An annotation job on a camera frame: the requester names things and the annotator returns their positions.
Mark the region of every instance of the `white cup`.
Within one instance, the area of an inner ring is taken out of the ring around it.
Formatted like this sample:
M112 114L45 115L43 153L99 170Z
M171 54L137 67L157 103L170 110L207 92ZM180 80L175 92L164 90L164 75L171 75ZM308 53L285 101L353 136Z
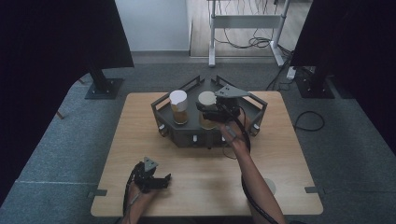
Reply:
M203 91L198 96L199 103L209 106L216 103L216 96L213 91ZM199 112L199 124L203 129L211 130L216 128L216 123L209 119L204 119L202 112Z
M176 124L185 124L189 120L187 114L187 93L181 90L172 91L169 94L169 100L171 101L171 107Z

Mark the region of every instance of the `hand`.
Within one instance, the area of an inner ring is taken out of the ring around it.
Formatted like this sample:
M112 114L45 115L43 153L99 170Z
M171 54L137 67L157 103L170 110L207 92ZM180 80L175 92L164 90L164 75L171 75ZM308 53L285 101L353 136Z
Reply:
M243 113L242 110L241 110L241 115L238 117L238 119L239 121L241 121L242 124L245 123L245 114ZM239 129L238 125L235 123L235 121L230 121L227 124L219 123L219 122L216 123L223 137L225 138L226 142L233 148L236 156L240 155L241 153L248 154L248 148L245 143L245 137L242 134L241 130ZM249 125L250 125L250 119L246 117L245 128L248 127ZM231 132L234 132L234 136L227 130L226 126L228 126L231 129Z

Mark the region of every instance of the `floor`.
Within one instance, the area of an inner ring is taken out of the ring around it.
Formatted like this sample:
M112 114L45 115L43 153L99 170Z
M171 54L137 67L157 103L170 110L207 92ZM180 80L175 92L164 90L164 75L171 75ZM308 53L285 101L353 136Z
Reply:
M217 15L280 15L283 12L285 1L274 0L243 0L243 1L218 1L216 4ZM210 1L190 1L194 10L192 15L191 57L207 57L210 42L209 12L212 10ZM287 18L279 39L279 45L285 49L294 49L303 29L304 21L312 0L290 1ZM231 46L231 42L239 47L249 46L249 39L263 37L272 39L277 29L216 29L216 55L220 57L257 57L272 56L269 48L242 48Z

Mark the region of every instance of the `black monitor stand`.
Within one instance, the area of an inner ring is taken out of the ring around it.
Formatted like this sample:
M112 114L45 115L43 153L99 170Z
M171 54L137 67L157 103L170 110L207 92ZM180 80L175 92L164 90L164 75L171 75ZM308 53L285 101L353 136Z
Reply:
M305 67L300 67L299 70L306 74L306 76L296 76L294 78L303 98L334 98L332 90L326 82L327 73L321 67L317 67L315 72Z
M114 100L117 97L122 78L106 78L102 69L89 64L89 71L93 80L90 89L85 95L87 100Z

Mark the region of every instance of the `black curtain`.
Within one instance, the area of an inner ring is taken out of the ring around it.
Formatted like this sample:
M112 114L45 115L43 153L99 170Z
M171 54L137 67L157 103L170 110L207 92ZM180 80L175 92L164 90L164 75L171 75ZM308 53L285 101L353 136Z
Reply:
M134 66L114 0L1 1L0 203L87 62Z
M395 8L396 2L389 0L315 0L290 62L291 66L326 63L326 72L356 98L394 153Z

